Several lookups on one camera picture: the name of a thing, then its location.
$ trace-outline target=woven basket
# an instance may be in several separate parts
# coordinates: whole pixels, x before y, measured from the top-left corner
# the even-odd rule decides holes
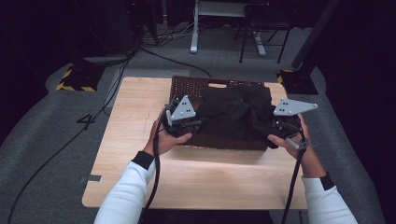
[[[196,110],[198,106],[204,101],[202,90],[211,84],[234,86],[234,85],[260,85],[264,87],[263,82],[248,82],[237,80],[225,80],[214,78],[201,78],[201,77],[172,77],[172,88],[169,100],[177,96],[188,95],[192,107]],[[263,141],[241,141],[226,137],[215,136],[206,133],[194,133],[192,138],[185,145],[195,147],[212,147],[219,149],[239,149],[239,150],[266,150],[267,145]]]

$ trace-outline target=long sleeve shirt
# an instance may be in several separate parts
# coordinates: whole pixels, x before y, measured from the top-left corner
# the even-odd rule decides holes
[[[107,194],[94,223],[137,223],[144,207],[147,184],[154,172],[153,157],[143,151],[138,152]],[[303,183],[311,224],[358,223],[329,176],[303,177]]]

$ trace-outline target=black cloth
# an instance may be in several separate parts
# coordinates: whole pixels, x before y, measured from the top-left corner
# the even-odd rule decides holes
[[[276,148],[267,135],[273,133],[275,106],[271,92],[261,85],[203,88],[203,99],[196,110],[202,121],[199,133],[245,141],[264,141]]]

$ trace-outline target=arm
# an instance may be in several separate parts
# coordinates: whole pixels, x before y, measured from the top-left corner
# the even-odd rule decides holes
[[[155,172],[153,137],[159,124],[158,118],[151,128],[150,138],[143,151],[129,162],[120,180],[107,194],[96,215],[96,224],[137,223],[147,194],[147,184]],[[175,138],[166,131],[159,132],[159,154],[169,151],[174,145],[187,142],[191,133]]]
[[[303,116],[299,115],[304,130],[304,135],[309,139],[309,131]],[[291,156],[297,158],[298,151],[289,145],[284,139],[275,135],[268,135],[268,139],[274,144],[284,147]],[[301,136],[292,140],[299,143]],[[309,146],[303,155],[301,166],[303,169],[303,183],[305,186],[305,198],[308,204],[308,216],[313,224],[333,223],[358,223],[350,212],[342,196],[338,193],[315,150]]]

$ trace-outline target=black wristband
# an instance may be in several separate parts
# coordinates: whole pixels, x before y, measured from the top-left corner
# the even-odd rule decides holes
[[[138,164],[139,166],[149,169],[152,161],[154,161],[154,157],[144,151],[138,151],[132,162]]]
[[[326,173],[325,176],[321,177],[320,182],[322,183],[324,190],[331,189],[335,186],[329,173]]]

